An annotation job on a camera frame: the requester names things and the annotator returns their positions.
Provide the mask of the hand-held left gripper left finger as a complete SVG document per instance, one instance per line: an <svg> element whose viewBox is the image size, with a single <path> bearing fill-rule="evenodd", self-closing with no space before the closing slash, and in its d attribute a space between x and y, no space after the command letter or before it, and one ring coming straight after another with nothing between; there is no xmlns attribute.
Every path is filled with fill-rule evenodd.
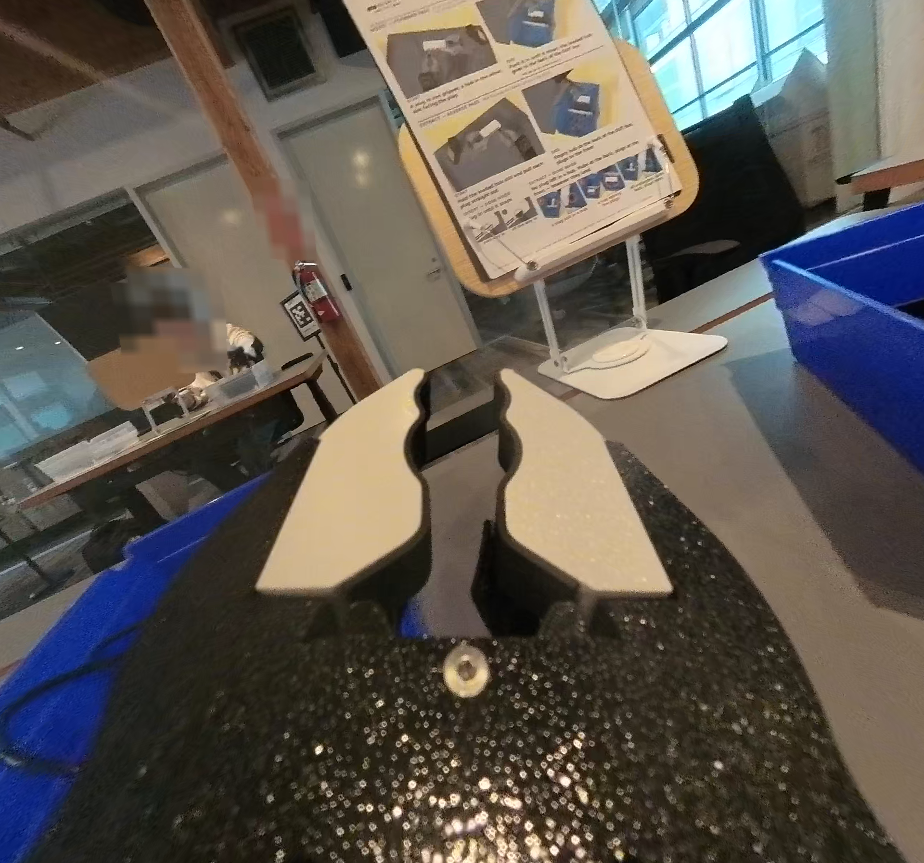
<svg viewBox="0 0 924 863"><path fill-rule="evenodd" d="M432 568L422 477L429 374L411 369L321 436L256 581L262 595L373 603L401 622Z"/></svg>

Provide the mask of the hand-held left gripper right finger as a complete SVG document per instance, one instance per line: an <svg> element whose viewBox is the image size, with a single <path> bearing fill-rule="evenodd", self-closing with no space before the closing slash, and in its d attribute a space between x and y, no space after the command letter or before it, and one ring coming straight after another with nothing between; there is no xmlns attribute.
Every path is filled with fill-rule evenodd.
<svg viewBox="0 0 924 863"><path fill-rule="evenodd" d="M590 623L612 601L673 596L600 432L510 369L496 376L493 401L502 478L472 580L491 635L535 635L559 603Z"/></svg>

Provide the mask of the blue plastic bin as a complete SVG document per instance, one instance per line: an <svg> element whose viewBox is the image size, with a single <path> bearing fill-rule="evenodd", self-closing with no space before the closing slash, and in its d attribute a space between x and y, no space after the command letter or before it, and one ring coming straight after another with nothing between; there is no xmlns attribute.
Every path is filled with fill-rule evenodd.
<svg viewBox="0 0 924 863"><path fill-rule="evenodd" d="M278 470L128 546L2 684L2 861L29 860L100 734L140 744L234 662L300 480Z"/></svg>
<svg viewBox="0 0 924 863"><path fill-rule="evenodd" d="M923 205L859 213L763 254L796 361L923 470Z"/></svg>

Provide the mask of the white sheet stand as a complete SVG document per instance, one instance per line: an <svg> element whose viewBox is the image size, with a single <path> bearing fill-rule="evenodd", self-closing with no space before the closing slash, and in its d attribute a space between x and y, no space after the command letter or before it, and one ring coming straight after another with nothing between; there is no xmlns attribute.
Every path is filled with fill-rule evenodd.
<svg viewBox="0 0 924 863"><path fill-rule="evenodd" d="M728 339L723 336L663 330L649 325L643 292L641 244L641 234L634 234L626 241L632 298L629 322L572 349L561 347L552 320L545 285L551 266L528 260L514 270L514 281L518 285L533 287L547 340L549 359L538 367L539 375L601 400L623 399L710 359L728 347Z"/></svg>

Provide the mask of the clear plastic box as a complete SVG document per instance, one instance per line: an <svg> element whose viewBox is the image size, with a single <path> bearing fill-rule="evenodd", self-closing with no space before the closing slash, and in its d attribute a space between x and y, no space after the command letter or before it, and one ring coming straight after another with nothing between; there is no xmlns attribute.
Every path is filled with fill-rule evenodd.
<svg viewBox="0 0 924 863"><path fill-rule="evenodd" d="M139 440L138 429L127 421L39 461L35 468L51 482L63 482L124 453Z"/></svg>
<svg viewBox="0 0 924 863"><path fill-rule="evenodd" d="M206 393L216 404L226 405L267 387L275 375L275 370L267 361L259 361L208 385Z"/></svg>

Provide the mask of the black and white tag sign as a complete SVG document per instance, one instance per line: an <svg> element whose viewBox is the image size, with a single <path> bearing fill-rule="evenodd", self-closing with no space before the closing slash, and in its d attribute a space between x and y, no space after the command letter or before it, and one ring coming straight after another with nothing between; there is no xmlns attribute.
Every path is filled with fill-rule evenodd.
<svg viewBox="0 0 924 863"><path fill-rule="evenodd" d="M293 292L287 296L280 305L285 317L302 342L317 337L321 332L321 327L310 304L299 292Z"/></svg>

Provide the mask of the clear acrylic display box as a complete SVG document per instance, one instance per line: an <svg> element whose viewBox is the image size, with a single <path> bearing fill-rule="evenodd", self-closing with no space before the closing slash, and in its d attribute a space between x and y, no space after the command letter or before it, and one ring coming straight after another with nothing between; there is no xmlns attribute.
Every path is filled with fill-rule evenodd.
<svg viewBox="0 0 924 863"><path fill-rule="evenodd" d="M151 431L157 433L170 422L188 418L193 403L185 387L169 388L146 397L141 402L141 411Z"/></svg>

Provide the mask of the red fire extinguisher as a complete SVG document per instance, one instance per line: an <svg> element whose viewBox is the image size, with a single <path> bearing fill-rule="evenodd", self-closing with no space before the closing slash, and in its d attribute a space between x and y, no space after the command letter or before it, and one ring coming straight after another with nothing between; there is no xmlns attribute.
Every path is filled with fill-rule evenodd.
<svg viewBox="0 0 924 863"><path fill-rule="evenodd" d="M292 270L297 293L310 307L319 326L327 326L342 318L341 310L326 287L321 269L316 263L298 261Z"/></svg>

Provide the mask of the frosted glass door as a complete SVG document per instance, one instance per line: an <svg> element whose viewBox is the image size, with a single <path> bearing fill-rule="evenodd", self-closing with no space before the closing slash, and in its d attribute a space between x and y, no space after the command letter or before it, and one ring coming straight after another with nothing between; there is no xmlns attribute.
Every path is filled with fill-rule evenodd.
<svg viewBox="0 0 924 863"><path fill-rule="evenodd" d="M479 349L381 95L282 130L280 141L387 371L434 371Z"/></svg>

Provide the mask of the instruction sheet on clipboard stand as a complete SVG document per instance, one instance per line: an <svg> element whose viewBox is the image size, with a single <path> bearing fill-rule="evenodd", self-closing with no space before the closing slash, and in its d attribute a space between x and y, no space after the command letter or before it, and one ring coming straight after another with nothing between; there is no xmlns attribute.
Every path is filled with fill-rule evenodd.
<svg viewBox="0 0 924 863"><path fill-rule="evenodd" d="M631 237L641 236L651 228L681 216L697 200L700 184L698 166L666 107L649 62L641 51L629 42L619 38L613 39L612 42L639 94L641 105L653 129L663 141L665 153L673 162L679 189L670 198L663 198L664 204L658 211L636 212L618 222L599 228L568 253L554 258L552 262L535 272L527 273L523 279L518 279L514 272L504 273L497 279L487 278L469 249L464 233L456 222L409 127L399 131L398 153L419 205L442 250L445 263L453 269L459 284L469 292L489 299L508 297L539 279L556 275L599 254L605 248L627 242Z"/></svg>

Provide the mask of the black office chair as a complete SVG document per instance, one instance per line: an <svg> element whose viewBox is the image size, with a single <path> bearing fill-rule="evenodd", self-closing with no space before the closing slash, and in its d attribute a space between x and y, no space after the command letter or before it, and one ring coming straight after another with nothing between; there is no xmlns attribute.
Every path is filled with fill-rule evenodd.
<svg viewBox="0 0 924 863"><path fill-rule="evenodd" d="M661 304L807 232L805 210L750 95L688 129L684 140L699 192L682 215L643 237Z"/></svg>

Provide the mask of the white cardboard box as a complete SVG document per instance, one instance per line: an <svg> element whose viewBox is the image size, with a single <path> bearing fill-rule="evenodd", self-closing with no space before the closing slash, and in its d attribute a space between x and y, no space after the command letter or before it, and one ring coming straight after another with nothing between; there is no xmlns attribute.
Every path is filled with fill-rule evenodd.
<svg viewBox="0 0 924 863"><path fill-rule="evenodd" d="M782 78L755 86L750 98L802 207L811 209L834 199L826 66L802 49Z"/></svg>

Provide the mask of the wood-edged grey table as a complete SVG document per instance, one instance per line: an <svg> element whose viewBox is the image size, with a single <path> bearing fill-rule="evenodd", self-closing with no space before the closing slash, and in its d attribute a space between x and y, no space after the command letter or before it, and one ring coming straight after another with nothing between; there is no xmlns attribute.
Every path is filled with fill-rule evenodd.
<svg viewBox="0 0 924 863"><path fill-rule="evenodd" d="M862 197L864 212L879 211L889 205L892 190L923 181L923 156L892 156L835 179Z"/></svg>

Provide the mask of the printed instruction sheet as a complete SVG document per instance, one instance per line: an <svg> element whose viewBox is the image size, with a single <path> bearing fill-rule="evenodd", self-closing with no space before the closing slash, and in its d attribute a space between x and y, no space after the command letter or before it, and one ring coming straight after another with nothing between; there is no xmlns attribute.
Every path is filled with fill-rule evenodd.
<svg viewBox="0 0 924 863"><path fill-rule="evenodd" d="M341 0L489 281L537 279L680 194L592 0Z"/></svg>

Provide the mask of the large grid window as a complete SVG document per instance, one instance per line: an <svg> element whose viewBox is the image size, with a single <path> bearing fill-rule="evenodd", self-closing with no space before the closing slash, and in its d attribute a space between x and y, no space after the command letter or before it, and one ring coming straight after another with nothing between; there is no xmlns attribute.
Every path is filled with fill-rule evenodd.
<svg viewBox="0 0 924 863"><path fill-rule="evenodd" d="M678 129L787 77L804 51L828 62L823 0L592 0L649 61Z"/></svg>

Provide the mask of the wall air vent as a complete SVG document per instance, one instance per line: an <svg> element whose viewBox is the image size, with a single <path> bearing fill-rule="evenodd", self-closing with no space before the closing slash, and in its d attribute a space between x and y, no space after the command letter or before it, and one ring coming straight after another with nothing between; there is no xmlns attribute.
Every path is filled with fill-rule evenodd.
<svg viewBox="0 0 924 863"><path fill-rule="evenodd" d="M267 101L292 95L321 79L305 23L294 5L238 21L231 33Z"/></svg>

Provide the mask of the wooden post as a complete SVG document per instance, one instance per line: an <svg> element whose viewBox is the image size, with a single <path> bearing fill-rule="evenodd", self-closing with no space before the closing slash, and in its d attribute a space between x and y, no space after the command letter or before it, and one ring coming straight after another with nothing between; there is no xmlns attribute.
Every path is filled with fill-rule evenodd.
<svg viewBox="0 0 924 863"><path fill-rule="evenodd" d="M195 0L143 0L228 162L237 172L265 227L273 254L303 284L303 269L329 284L294 185L283 182L231 84L200 6Z"/></svg>

